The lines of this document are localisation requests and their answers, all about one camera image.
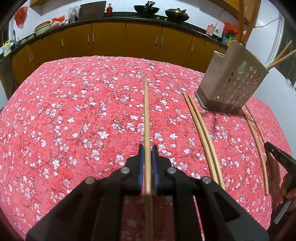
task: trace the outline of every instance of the human hand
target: human hand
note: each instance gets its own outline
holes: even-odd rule
[[[284,197],[286,197],[287,199],[294,198],[293,201],[290,204],[290,207],[289,207],[288,211],[292,211],[296,207],[296,188],[292,189],[291,191],[289,191],[287,193],[287,188],[288,188],[291,180],[292,180],[292,176],[289,173],[287,173],[284,176],[284,180],[283,180],[283,183],[281,185],[281,189],[280,189],[280,192],[278,194],[277,202],[276,202],[276,205],[278,206],[279,204],[283,203]]]

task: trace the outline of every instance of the wooden chopstick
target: wooden chopstick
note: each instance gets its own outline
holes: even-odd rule
[[[285,46],[285,48],[280,52],[280,54],[274,59],[273,63],[278,61],[283,56],[283,54],[287,51],[287,49],[290,47],[292,43],[292,40],[290,40],[290,42]]]
[[[146,241],[153,241],[153,202],[151,178],[150,119],[147,76],[144,83],[145,229]]]
[[[222,172],[221,172],[221,168],[220,168],[220,164],[219,164],[219,161],[218,161],[218,157],[217,157],[217,154],[216,154],[216,151],[215,151],[215,148],[213,146],[213,142],[211,140],[211,137],[209,135],[209,132],[207,130],[207,127],[205,125],[205,122],[200,114],[200,111],[198,110],[193,98],[191,97],[191,95],[188,95],[189,97],[189,100],[191,102],[191,105],[193,106],[193,109],[194,109],[194,112],[198,118],[198,121],[201,125],[201,128],[202,128],[202,131],[205,135],[205,138],[206,138],[206,141],[207,141],[207,144],[209,146],[209,149],[210,149],[210,152],[211,152],[211,156],[212,156],[212,159],[213,159],[213,163],[214,163],[214,166],[215,166],[215,170],[216,170],[216,174],[217,174],[217,178],[218,178],[218,182],[219,182],[219,185],[220,187],[225,190],[225,186],[224,186],[224,180],[223,180],[223,176],[222,176]]]
[[[214,166],[213,159],[212,159],[212,155],[211,155],[209,146],[207,144],[207,140],[205,138],[204,132],[202,131],[202,127],[200,125],[200,122],[198,121],[198,118],[197,118],[197,116],[196,116],[196,114],[194,112],[194,109],[193,109],[188,97],[186,96],[186,93],[183,91],[182,94],[183,94],[183,96],[185,98],[186,104],[187,104],[187,106],[188,106],[188,108],[190,110],[191,116],[193,118],[195,127],[196,127],[197,132],[198,132],[198,134],[200,136],[200,141],[201,141],[203,149],[205,151],[205,156],[206,156],[206,159],[207,159],[207,164],[209,166],[209,171],[210,171],[210,174],[211,174],[211,178],[216,183],[219,184],[217,174],[216,174],[216,170],[215,170],[215,166]]]
[[[260,134],[260,136],[261,136],[261,139],[262,139],[263,143],[265,143],[265,142],[266,142],[266,139],[265,139],[265,137],[263,136],[263,133],[262,133],[262,131],[261,131],[261,128],[260,128],[260,126],[258,125],[258,123],[257,123],[257,121],[256,121],[256,119],[255,119],[255,117],[254,117],[254,115],[253,115],[253,113],[252,113],[252,111],[250,110],[250,108],[248,107],[247,104],[245,104],[245,107],[247,108],[248,112],[250,113],[250,115],[251,115],[251,117],[252,117],[252,119],[253,119],[253,121],[254,121],[254,123],[255,123],[257,129],[258,129],[258,132],[259,132],[259,134]],[[271,160],[272,160],[272,157],[271,157],[270,152],[269,152],[269,151],[265,151],[265,154],[266,154],[267,160],[268,160],[268,161],[271,161]]]
[[[252,124],[251,120],[248,118],[246,111],[243,108],[241,108],[241,110],[242,110],[242,113],[244,115],[244,118],[246,119],[246,121],[248,123],[248,126],[249,126],[250,131],[251,131],[251,133],[253,135],[253,138],[254,138],[254,141],[255,141],[255,144],[256,144],[256,147],[257,147],[257,150],[258,150],[258,155],[259,155],[259,158],[260,158],[262,172],[263,172],[264,192],[265,192],[265,195],[267,196],[267,195],[269,195],[268,177],[267,177],[266,165],[265,165],[265,162],[264,162],[264,157],[263,157],[263,154],[262,154],[261,146],[260,146],[260,143],[258,141],[258,137],[256,135],[256,132],[255,132],[255,129],[253,127],[253,124]]]
[[[253,9],[253,13],[246,31],[246,34],[244,35],[244,38],[242,40],[242,44],[244,46],[246,46],[249,37],[252,33],[253,28],[255,27],[256,21],[257,21],[257,17],[258,17],[258,13],[259,13],[259,8],[260,8],[260,4],[261,4],[261,0],[255,0],[255,5],[254,5],[254,9]]]
[[[288,53],[286,56],[280,58],[279,60],[272,62],[269,66],[267,66],[267,70],[270,70],[272,67],[275,67],[276,65],[280,64],[281,62],[285,61],[287,58],[291,57],[293,54],[296,53],[296,49],[294,49],[291,53]]]
[[[237,41],[242,42],[242,32],[244,27],[244,0],[239,0],[239,33]]]

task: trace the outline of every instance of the red floral tablecloth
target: red floral tablecloth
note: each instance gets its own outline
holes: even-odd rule
[[[83,179],[107,177],[137,153],[144,135],[145,75],[151,145],[158,145],[162,155],[187,175],[209,175],[181,94],[185,90],[193,95],[203,73],[125,57],[48,62],[27,78],[0,115],[0,207],[22,237]],[[227,192],[268,228],[271,196],[285,171],[270,167],[277,176],[270,177],[272,195],[264,196],[257,148],[242,113],[209,112],[197,105],[220,160]],[[249,106],[266,139],[291,154],[269,107],[255,98]],[[155,198],[154,213],[155,240],[171,240],[171,197]],[[144,220],[144,199],[127,197],[122,240],[143,240]]]

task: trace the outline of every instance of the red plastic bag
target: red plastic bag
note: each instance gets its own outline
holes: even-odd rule
[[[52,22],[63,22],[65,20],[65,15],[59,17],[59,18],[52,18]]]
[[[24,27],[24,23],[27,19],[28,8],[29,7],[21,7],[15,13],[15,22],[16,22],[18,28],[22,29]]]

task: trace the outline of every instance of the finger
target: finger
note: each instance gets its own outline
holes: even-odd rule
[[[290,207],[288,208],[288,212],[293,211],[296,208],[296,198],[293,199],[293,201],[290,204]]]
[[[290,192],[286,195],[286,198],[287,198],[287,199],[290,199],[290,198],[293,198],[293,197],[296,197],[296,188],[294,188],[292,191],[290,191]]]

